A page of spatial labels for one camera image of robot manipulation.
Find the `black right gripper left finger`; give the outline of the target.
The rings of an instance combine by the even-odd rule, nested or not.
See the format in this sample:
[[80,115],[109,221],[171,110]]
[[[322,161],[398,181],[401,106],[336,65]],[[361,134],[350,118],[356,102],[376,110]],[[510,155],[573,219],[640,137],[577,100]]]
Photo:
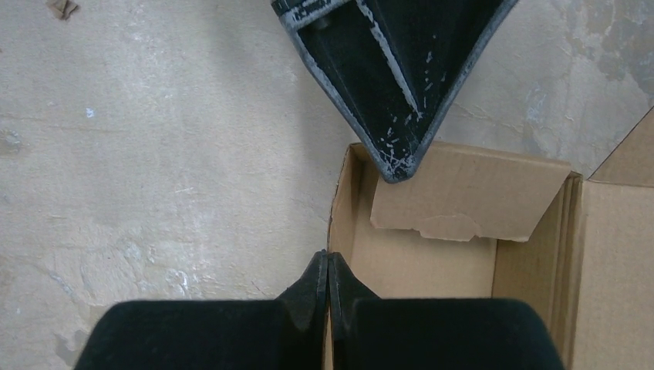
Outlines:
[[97,322],[77,369],[320,369],[327,253],[268,300],[125,301]]

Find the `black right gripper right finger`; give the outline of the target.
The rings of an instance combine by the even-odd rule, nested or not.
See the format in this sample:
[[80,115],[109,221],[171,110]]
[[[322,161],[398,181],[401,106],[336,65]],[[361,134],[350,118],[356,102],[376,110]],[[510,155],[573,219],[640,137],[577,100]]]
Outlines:
[[336,369],[563,369],[544,322],[510,298],[384,299],[328,259]]

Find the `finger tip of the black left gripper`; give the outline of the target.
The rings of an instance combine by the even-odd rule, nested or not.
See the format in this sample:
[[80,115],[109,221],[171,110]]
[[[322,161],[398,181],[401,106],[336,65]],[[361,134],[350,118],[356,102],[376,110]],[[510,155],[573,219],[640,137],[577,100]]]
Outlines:
[[417,171],[513,0],[274,0],[307,70],[388,183]]

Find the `brown cardboard box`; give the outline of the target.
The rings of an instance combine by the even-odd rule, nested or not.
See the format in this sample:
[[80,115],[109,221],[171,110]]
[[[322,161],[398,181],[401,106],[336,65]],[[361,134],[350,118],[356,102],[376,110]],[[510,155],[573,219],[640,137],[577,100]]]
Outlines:
[[653,367],[653,115],[590,176],[561,161],[433,144],[416,174],[348,147],[329,250],[384,298],[516,298],[570,369]]

